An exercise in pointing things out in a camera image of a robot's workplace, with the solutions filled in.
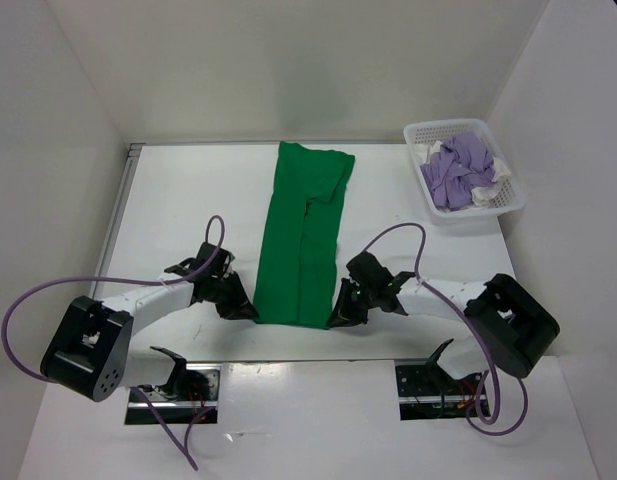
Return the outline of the green t-shirt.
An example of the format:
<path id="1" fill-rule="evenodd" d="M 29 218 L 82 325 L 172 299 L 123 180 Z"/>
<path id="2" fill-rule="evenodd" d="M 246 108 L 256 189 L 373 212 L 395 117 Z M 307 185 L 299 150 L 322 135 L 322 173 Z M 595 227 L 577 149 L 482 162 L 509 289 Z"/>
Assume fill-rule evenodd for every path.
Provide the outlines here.
<path id="1" fill-rule="evenodd" d="M 282 142 L 257 271 L 259 324 L 325 329 L 353 155 Z"/>

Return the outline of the purple t-shirt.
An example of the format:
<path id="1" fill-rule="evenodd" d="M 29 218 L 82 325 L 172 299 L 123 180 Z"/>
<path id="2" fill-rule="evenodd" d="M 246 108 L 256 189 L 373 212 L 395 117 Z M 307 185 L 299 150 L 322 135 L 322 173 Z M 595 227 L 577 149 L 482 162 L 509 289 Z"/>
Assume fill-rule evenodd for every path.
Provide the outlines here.
<path id="1" fill-rule="evenodd" d="M 472 132 L 442 142 L 421 171 L 433 204 L 439 209 L 456 211 L 467 207 L 473 203 L 475 188 L 494 185 L 494 157 Z"/>

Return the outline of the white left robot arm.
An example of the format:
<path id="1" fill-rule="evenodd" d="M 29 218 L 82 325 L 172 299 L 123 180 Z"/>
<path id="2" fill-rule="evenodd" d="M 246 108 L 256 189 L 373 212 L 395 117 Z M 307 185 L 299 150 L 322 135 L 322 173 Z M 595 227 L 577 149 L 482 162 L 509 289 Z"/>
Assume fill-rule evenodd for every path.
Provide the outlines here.
<path id="1" fill-rule="evenodd" d="M 154 322 L 201 302 L 214 304 L 223 319 L 259 317 L 236 272 L 206 271 L 186 280 L 191 272 L 171 266 L 154 286 L 141 286 L 104 300 L 88 296 L 74 299 L 42 358 L 40 373 L 101 402 L 127 384 L 124 374 L 131 363 L 131 338 Z"/>

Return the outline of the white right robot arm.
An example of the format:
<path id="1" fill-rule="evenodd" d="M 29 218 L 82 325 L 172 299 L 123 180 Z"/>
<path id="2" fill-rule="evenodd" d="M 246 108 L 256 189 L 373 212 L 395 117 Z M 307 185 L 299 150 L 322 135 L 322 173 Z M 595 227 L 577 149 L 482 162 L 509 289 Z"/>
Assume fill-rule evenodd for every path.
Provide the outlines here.
<path id="1" fill-rule="evenodd" d="M 461 379 L 493 366 L 524 379 L 560 334 L 553 316 L 503 273 L 484 283 L 430 281 L 410 272 L 378 281 L 352 274 L 341 281 L 327 326 L 365 324 L 373 309 L 470 323 L 469 337 L 451 340 L 432 354 L 426 377 L 438 393 L 448 393 Z"/>

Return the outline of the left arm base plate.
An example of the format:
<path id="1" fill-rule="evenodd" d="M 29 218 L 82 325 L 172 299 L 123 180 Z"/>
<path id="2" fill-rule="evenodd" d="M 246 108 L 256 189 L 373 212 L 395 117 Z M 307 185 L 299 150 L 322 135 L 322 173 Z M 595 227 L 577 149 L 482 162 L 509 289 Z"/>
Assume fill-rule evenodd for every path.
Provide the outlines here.
<path id="1" fill-rule="evenodd" d="M 146 397 L 168 425 L 187 425 L 200 413 L 198 424 L 216 424 L 221 372 L 220 364 L 191 363 L 179 369 L 177 380 L 139 386 L 140 394 L 129 394 L 124 423 L 157 424 Z"/>

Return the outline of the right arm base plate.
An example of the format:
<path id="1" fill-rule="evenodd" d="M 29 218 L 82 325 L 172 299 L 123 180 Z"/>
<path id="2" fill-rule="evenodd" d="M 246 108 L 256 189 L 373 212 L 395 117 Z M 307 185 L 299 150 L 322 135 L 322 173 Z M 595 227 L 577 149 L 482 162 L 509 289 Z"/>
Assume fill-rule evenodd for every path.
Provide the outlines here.
<path id="1" fill-rule="evenodd" d="M 396 361 L 394 371 L 402 421 L 464 418 L 478 398 L 479 373 L 454 380 L 425 359 Z M 478 399 L 489 416 L 487 395 L 482 393 Z"/>

